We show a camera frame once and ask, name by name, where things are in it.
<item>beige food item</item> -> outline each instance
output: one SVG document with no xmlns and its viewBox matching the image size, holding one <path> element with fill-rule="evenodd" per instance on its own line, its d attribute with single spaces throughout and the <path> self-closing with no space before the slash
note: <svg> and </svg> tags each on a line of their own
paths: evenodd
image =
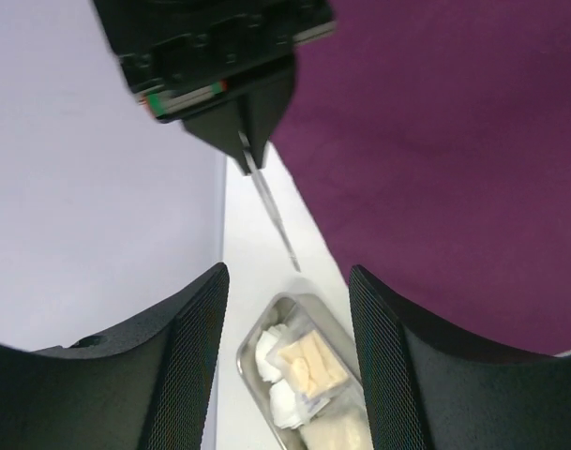
<svg viewBox="0 0 571 450">
<path fill-rule="evenodd" d="M 300 428 L 308 450 L 372 450 L 368 422 L 360 411 L 314 419 Z"/>
<path fill-rule="evenodd" d="M 290 381 L 308 398 L 314 398 L 340 384 L 349 376 L 316 330 L 278 350 L 288 366 Z"/>
</svg>

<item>mesh gripper pad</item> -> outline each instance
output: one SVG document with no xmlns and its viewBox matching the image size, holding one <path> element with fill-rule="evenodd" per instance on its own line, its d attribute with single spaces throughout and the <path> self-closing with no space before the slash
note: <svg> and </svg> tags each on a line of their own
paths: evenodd
<svg viewBox="0 0 571 450">
<path fill-rule="evenodd" d="M 175 319 L 141 450 L 198 450 L 218 359 L 229 275 L 215 273 Z"/>
<path fill-rule="evenodd" d="M 350 306 L 375 450 L 428 450 L 401 324 L 358 267 L 350 276 Z"/>
</svg>

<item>white tissue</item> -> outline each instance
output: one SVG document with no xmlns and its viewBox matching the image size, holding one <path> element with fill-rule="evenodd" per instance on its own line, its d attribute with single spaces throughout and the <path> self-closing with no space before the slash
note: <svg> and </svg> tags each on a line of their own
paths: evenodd
<svg viewBox="0 0 571 450">
<path fill-rule="evenodd" d="M 271 326 L 267 331 L 263 331 L 256 344 L 256 367 L 265 382 L 276 383 L 283 378 L 281 371 L 266 361 L 266 356 L 277 345 L 285 330 L 287 326 L 283 324 Z"/>
<path fill-rule="evenodd" d="M 298 428 L 303 423 L 297 410 L 295 392 L 285 380 L 270 388 L 270 412 L 279 428 Z"/>
</svg>

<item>green stripe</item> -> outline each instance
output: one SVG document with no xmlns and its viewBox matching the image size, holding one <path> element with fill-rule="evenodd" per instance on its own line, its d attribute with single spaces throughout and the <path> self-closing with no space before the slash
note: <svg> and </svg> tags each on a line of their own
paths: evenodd
<svg viewBox="0 0 571 450">
<path fill-rule="evenodd" d="M 212 93 L 213 94 L 220 94 L 222 92 L 222 84 L 220 82 L 215 82 L 212 85 Z"/>
<path fill-rule="evenodd" d="M 164 115 L 164 108 L 162 108 L 162 103 L 156 94 L 147 96 L 147 104 L 150 105 L 150 110 L 152 110 L 156 117 Z"/>
</svg>

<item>metal probe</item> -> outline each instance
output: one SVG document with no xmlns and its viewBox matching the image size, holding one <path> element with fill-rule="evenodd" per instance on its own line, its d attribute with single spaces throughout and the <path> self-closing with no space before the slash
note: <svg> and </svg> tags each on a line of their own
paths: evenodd
<svg viewBox="0 0 571 450">
<path fill-rule="evenodd" d="M 287 233 L 285 232 L 285 226 L 283 225 L 283 219 L 281 218 L 281 214 L 278 211 L 277 203 L 275 202 L 275 198 L 273 197 L 268 184 L 266 183 L 266 179 L 264 178 L 263 173 L 258 169 L 256 163 L 254 162 L 254 158 L 252 157 L 251 153 L 249 152 L 249 141 L 248 137 L 245 133 L 239 131 L 239 138 L 241 139 L 242 144 L 245 147 L 244 155 L 246 157 L 246 163 L 249 166 L 250 176 L 264 203 L 264 209 L 268 213 L 273 225 L 277 228 L 278 234 L 281 236 L 281 240 L 287 248 L 287 252 L 289 253 L 289 258 L 292 260 L 293 268 L 297 272 L 302 272 L 300 268 L 300 264 L 297 260 L 297 256 L 293 251 L 293 246 Z"/>
</svg>

